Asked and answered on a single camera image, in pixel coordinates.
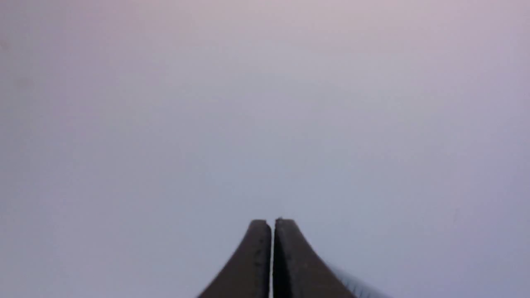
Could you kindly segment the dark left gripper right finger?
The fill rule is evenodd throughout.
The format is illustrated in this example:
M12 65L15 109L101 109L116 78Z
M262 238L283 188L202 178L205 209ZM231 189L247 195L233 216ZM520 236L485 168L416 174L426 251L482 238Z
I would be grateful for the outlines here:
M293 219L277 218L273 240L275 298L354 298L324 264Z

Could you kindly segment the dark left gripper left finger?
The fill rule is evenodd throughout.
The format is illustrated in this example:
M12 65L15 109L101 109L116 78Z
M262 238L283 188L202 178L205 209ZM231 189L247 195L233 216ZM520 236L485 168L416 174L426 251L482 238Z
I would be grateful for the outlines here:
M199 298L267 298L270 293L272 230L265 219L250 221L244 237Z

